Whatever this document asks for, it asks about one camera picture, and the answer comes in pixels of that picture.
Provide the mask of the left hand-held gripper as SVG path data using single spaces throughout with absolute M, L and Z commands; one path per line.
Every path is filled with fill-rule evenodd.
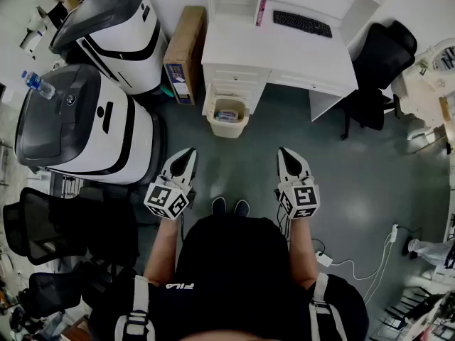
M 192 206 L 195 190 L 191 183 L 197 164 L 198 152 L 192 147 L 179 151 L 165 162 L 161 175 L 149 184 L 144 198 L 144 205 L 153 215 L 177 220 Z M 181 183 L 172 178 L 181 179 Z

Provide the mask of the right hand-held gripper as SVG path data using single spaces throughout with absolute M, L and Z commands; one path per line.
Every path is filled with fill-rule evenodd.
M 308 162 L 297 152 L 279 147 L 277 167 L 281 183 L 275 194 L 287 217 L 290 220 L 312 217 L 320 207 L 320 195 Z

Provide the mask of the beige trash bin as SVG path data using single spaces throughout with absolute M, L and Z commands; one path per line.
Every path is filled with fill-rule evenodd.
M 222 122 L 214 119 L 214 114 L 220 110 L 235 110 L 239 113 L 238 122 Z M 219 137 L 236 139 L 243 132 L 250 119 L 250 110 L 245 102 L 236 97 L 215 96 L 213 106 L 206 117 L 213 134 Z

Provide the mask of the person's right forearm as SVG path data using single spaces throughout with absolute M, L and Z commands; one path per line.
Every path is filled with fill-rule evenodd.
M 306 218 L 291 221 L 289 257 L 291 277 L 295 283 L 310 289 L 319 276 L 312 244 L 309 221 Z

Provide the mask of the white and black service robot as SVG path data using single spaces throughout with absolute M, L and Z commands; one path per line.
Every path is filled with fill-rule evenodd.
M 68 64 L 92 63 L 127 94 L 139 95 L 160 88 L 167 46 L 150 0 L 85 0 L 49 49 Z
M 91 65 L 60 67 L 43 79 L 55 94 L 25 96 L 14 144 L 21 165 L 114 185 L 154 180 L 166 151 L 158 114 Z

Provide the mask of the white desk with shelves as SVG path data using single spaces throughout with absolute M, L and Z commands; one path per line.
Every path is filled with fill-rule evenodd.
M 386 0 L 267 0 L 255 26 L 258 0 L 209 0 L 202 56 L 205 84 L 254 112 L 267 84 L 309 91 L 317 119 L 358 87 L 350 47 Z M 273 10 L 328 24 L 332 38 L 281 26 Z

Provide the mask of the long brown cardboard box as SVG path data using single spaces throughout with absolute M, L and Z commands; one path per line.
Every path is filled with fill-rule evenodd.
M 164 56 L 164 69 L 179 104 L 196 103 L 205 36 L 205 8 L 185 6 Z

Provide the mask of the person's black shirt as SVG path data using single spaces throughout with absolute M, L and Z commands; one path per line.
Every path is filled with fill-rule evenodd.
M 267 218 L 211 215 L 177 247 L 172 282 L 117 281 L 90 316 L 96 341 L 365 341 L 359 292 L 291 277 L 290 238 Z

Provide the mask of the black computer keyboard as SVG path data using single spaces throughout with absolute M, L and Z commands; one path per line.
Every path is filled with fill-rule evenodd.
M 315 34 L 326 38 L 333 37 L 331 28 L 328 24 L 295 13 L 273 10 L 273 22 L 305 33 Z

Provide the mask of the black office chair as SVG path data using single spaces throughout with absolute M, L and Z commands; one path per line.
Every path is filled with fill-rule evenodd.
M 397 118 L 402 114 L 396 94 L 387 98 L 382 91 L 415 62 L 417 40 L 410 30 L 394 20 L 389 26 L 373 23 L 362 50 L 353 61 L 358 89 L 343 98 L 343 140 L 349 136 L 350 121 L 377 131 L 384 126 L 385 112 L 391 109 Z

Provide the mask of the cream dressing table with mirror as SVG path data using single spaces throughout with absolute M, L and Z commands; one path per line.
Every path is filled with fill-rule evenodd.
M 438 141 L 435 134 L 442 128 L 440 139 L 446 152 L 455 153 L 455 38 L 427 48 L 415 57 L 391 84 L 404 115 L 414 118 L 409 123 L 407 140 L 423 136 Z

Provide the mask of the black mesh chair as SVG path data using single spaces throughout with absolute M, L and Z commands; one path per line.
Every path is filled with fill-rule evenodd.
M 99 264 L 79 262 L 67 273 L 38 272 L 29 287 L 18 293 L 20 306 L 31 318 L 45 318 L 79 306 L 97 307 L 112 285 L 112 275 Z
M 132 204 L 95 188 L 73 198 L 23 188 L 18 202 L 4 206 L 3 220 L 9 248 L 33 265 L 90 254 L 133 267 L 139 255 Z

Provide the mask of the pink book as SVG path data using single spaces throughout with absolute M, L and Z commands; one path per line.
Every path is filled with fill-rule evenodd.
M 258 0 L 256 17 L 255 17 L 255 26 L 256 27 L 260 27 L 262 24 L 262 19 L 263 19 L 266 3 L 267 3 L 267 0 Z

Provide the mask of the clear plastic bag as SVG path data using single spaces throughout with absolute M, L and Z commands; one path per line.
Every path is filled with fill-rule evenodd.
M 407 245 L 409 252 L 415 252 L 417 256 L 435 266 L 443 266 L 449 251 L 452 248 L 452 241 L 434 243 L 412 239 Z

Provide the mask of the clear plastic water bottle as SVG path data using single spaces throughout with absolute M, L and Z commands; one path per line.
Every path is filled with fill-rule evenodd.
M 40 75 L 33 71 L 23 71 L 21 74 L 26 86 L 39 93 L 42 97 L 50 100 L 54 97 L 55 88 L 49 82 L 45 81 Z

